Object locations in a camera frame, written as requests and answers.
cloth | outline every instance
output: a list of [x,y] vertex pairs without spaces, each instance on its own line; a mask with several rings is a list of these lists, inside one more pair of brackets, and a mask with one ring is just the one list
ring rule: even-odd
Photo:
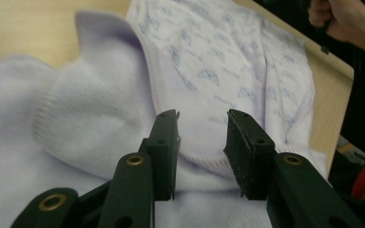
[[240,199],[222,153],[229,108],[325,177],[308,145],[314,85],[298,39],[231,1],[132,1],[127,20],[78,12],[81,54],[63,68],[0,63],[0,227],[51,187],[82,195],[112,178],[168,109],[181,112],[182,146],[157,227],[271,226],[265,201]]

table surface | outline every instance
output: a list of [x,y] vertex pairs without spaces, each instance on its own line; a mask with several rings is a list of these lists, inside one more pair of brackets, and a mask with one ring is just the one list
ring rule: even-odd
[[[61,67],[79,55],[74,25],[76,10],[109,10],[125,16],[130,0],[33,1],[0,0],[0,60],[25,53],[53,67]],[[311,147],[328,156],[327,167],[349,99],[353,70],[332,54],[251,0],[236,0],[257,10],[276,25],[305,41],[306,53],[316,87]]]

finger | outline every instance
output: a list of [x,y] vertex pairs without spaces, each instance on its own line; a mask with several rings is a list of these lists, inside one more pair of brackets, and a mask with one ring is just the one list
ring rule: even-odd
[[325,24],[333,18],[330,11],[315,11],[309,9],[309,21],[314,27],[324,27]]
[[349,42],[349,33],[342,27],[339,22],[334,18],[330,22],[330,26],[327,29],[327,34],[334,39],[341,42]]
[[328,0],[312,0],[310,9],[322,11],[331,10],[331,4]]

human hand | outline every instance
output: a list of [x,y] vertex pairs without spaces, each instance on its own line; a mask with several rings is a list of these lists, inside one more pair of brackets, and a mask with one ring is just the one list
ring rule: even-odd
[[351,42],[365,22],[365,5],[360,0],[312,0],[309,20],[316,28],[342,42]]

blue print pattern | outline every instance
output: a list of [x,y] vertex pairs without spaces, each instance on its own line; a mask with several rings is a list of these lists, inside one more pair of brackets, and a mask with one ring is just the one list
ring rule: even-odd
[[[206,112],[201,107],[207,104],[218,113],[245,110],[262,126],[272,125],[275,129],[267,129],[272,132],[290,130],[298,113],[304,113],[300,108],[313,108],[303,106],[312,104],[314,96],[303,46],[257,12],[222,0],[134,1],[140,14],[129,19],[138,22],[137,31],[158,49],[158,65],[176,70],[156,75],[174,88],[165,89],[166,102],[174,101],[169,106]],[[227,123],[215,115],[206,115],[206,120]]]
[[203,69],[198,74],[199,78],[208,79],[216,86],[219,86],[219,76],[218,74],[213,71],[212,69]]
[[251,100],[251,102],[253,102],[254,105],[258,106],[258,96],[257,93],[255,93],[254,91],[251,91],[248,88],[242,87],[239,91],[239,98],[249,98]]

